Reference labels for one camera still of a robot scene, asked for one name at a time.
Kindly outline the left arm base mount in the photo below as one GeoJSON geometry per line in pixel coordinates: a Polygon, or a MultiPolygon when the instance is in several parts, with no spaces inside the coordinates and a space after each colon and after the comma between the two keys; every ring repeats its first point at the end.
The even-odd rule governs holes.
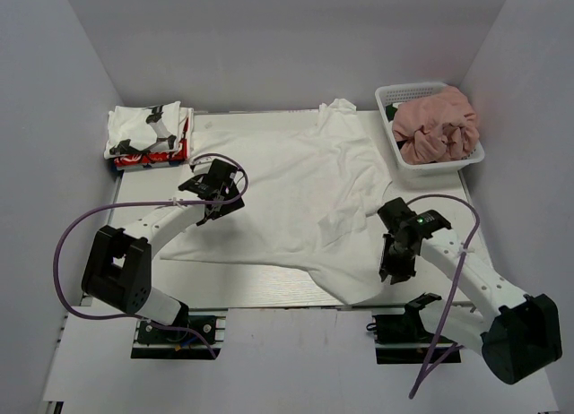
{"type": "Polygon", "coordinates": [[[211,346],[211,352],[192,332],[160,330],[149,320],[136,326],[131,359],[215,360],[222,348],[226,327],[226,310],[192,310],[187,327],[200,334],[211,346]]]}

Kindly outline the dark green t-shirt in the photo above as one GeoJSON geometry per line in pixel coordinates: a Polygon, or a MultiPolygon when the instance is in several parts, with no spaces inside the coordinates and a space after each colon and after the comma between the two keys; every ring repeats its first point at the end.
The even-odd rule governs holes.
{"type": "MultiPolygon", "coordinates": [[[[389,122],[389,124],[392,124],[395,116],[396,116],[396,112],[398,111],[399,107],[402,105],[401,102],[395,102],[392,103],[390,105],[386,105],[385,106],[385,114],[387,116],[387,120],[389,122]]],[[[404,141],[398,141],[396,140],[396,144],[399,150],[402,149],[402,147],[404,146],[404,141]]]]}

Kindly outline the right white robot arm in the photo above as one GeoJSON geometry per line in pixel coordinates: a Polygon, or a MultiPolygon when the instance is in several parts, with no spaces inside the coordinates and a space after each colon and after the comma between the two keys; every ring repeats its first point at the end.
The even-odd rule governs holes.
{"type": "Polygon", "coordinates": [[[438,211],[417,213],[396,198],[379,208],[378,216],[387,229],[379,266],[383,281],[410,280],[417,259],[451,281],[447,298],[423,293],[406,303],[402,314],[377,315],[368,327],[379,344],[428,344],[419,381],[443,361],[433,356],[442,338],[453,343],[448,353],[465,348],[480,355],[505,384],[561,358],[558,307],[547,295],[531,296],[501,277],[438,211]]]}

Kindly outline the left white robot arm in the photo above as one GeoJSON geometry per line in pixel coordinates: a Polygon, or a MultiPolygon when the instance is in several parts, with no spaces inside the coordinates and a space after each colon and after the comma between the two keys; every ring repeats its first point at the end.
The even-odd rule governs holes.
{"type": "Polygon", "coordinates": [[[242,167],[213,156],[198,174],[178,186],[167,202],[153,203],[144,217],[95,235],[83,274],[82,290],[126,315],[150,320],[169,341],[189,331],[189,307],[152,286],[152,261],[172,239],[193,226],[217,220],[244,206],[235,177],[248,181],[242,167]]]}

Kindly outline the white cartoon print t-shirt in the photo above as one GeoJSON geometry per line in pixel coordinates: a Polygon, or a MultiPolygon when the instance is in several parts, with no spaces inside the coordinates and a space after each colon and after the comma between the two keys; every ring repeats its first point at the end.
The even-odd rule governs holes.
{"type": "Polygon", "coordinates": [[[194,156],[219,153],[246,170],[244,205],[186,229],[162,258],[299,269],[347,305],[382,291],[381,245],[368,219],[391,176],[350,101],[322,105],[304,130],[198,130],[191,147],[194,156]]]}

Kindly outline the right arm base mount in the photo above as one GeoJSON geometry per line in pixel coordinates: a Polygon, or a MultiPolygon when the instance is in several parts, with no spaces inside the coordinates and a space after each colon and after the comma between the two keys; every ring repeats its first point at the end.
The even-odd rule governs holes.
{"type": "Polygon", "coordinates": [[[401,313],[379,313],[372,316],[366,332],[374,337],[378,365],[421,365],[433,334],[427,332],[420,311],[441,300],[436,294],[422,294],[404,305],[401,313]]]}

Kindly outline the pink t-shirt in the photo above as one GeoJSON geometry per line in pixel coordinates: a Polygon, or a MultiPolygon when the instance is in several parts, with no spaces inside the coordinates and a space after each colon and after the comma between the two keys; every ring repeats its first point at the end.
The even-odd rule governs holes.
{"type": "Polygon", "coordinates": [[[479,120],[467,96],[454,86],[427,98],[403,103],[392,123],[394,139],[411,165],[467,157],[479,142],[479,120]]]}

